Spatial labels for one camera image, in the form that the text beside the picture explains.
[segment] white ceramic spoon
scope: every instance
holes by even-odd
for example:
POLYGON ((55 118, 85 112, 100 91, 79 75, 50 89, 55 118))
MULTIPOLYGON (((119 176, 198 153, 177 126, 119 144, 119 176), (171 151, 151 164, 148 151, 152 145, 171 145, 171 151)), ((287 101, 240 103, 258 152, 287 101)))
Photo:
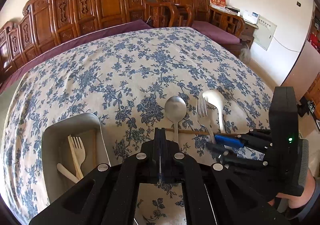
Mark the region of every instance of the white ceramic spoon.
MULTIPOLYGON (((215 106, 218 109, 218 115, 219 115, 219 126, 220 126, 220 132, 225 133, 224 130, 224 124, 223 124, 223 106, 224 106, 224 97, 223 95, 217 91, 217 90, 208 90, 202 93, 203 98, 212 106, 215 106)), ((211 113, 211 125, 214 124, 213 119, 213 112, 211 113)))

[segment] red object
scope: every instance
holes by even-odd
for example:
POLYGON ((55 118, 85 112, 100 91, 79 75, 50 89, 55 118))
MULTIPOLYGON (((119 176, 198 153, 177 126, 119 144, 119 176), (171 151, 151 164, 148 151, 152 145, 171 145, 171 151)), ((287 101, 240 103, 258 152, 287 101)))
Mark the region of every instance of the red object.
POLYGON ((312 46, 315 47, 316 49, 320 48, 320 42, 319 42, 317 36, 315 36, 313 33, 310 34, 309 42, 310 42, 310 43, 312 44, 312 46))
POLYGON ((224 9, 226 7, 226 0, 210 0, 210 4, 224 9))

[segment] wooden chopstick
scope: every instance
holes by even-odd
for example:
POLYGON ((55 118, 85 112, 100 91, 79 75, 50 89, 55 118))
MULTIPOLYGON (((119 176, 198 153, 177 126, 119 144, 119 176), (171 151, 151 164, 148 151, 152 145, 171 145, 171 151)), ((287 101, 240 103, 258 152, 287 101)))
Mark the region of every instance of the wooden chopstick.
POLYGON ((93 169, 97 167, 97 145, 96 145, 96 129, 91 129, 91 137, 92 137, 92 161, 93 161, 93 169))
MULTIPOLYGON (((165 128, 166 131, 174 132, 173 128, 165 128)), ((186 130, 186 129, 178 129, 178 133, 185 133, 185 134, 194 134, 194 135, 209 135, 208 132, 203 131, 193 131, 193 130, 186 130)), ((214 135, 226 135, 226 136, 237 136, 238 134, 226 134, 226 133, 213 133, 214 135)))

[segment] wooden armrest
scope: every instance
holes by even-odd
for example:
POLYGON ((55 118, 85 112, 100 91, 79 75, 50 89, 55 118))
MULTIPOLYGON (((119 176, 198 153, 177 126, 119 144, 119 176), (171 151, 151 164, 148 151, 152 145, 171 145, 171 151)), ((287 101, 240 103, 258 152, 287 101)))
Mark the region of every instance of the wooden armrest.
POLYGON ((244 20, 240 16, 229 14, 218 9, 215 9, 211 6, 208 6, 211 11, 211 15, 209 17, 209 23, 214 26, 223 29, 224 31, 239 37, 241 32, 244 29, 244 20))
POLYGON ((175 6, 173 3, 170 2, 146 2, 147 6, 153 7, 153 12, 150 13, 150 16, 152 17, 154 21, 154 27, 158 28, 158 21, 159 21, 159 16, 165 16, 162 14, 162 12, 159 12, 158 9, 155 8, 163 8, 167 7, 170 10, 170 21, 168 27, 173 27, 177 25, 178 20, 179 20, 179 11, 177 6, 175 6))
POLYGON ((186 27, 191 27, 195 20, 195 10, 190 4, 176 4, 177 8, 184 8, 188 13, 186 27))

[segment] purple bedsheet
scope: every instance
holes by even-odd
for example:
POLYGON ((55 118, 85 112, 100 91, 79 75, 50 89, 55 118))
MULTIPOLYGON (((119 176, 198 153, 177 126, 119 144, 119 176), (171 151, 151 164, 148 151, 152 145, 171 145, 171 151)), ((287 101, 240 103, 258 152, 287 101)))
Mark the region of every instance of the purple bedsheet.
POLYGON ((40 63, 59 55, 62 52, 70 50, 71 48, 77 47, 79 45, 88 43, 90 41, 98 40, 101 38, 126 33, 126 32, 134 32, 139 30, 147 30, 152 29, 151 26, 146 24, 142 20, 137 20, 134 22, 129 22, 126 24, 121 24, 118 26, 110 27, 107 29, 103 29, 100 31, 92 32, 87 35, 78 37, 76 39, 70 40, 69 42, 63 43, 57 47, 52 48, 51 50, 46 51, 40 56, 36 57, 34 60, 28 62, 23 67, 19 68, 15 73, 13 73, 3 84, 0 86, 0 94, 5 91, 8 87, 10 87, 14 82, 21 79, 22 76, 28 72, 33 67, 39 65, 40 63))
POLYGON ((194 21, 191 27, 220 45, 240 43, 238 37, 229 32, 225 32, 223 29, 220 29, 209 22, 194 21))

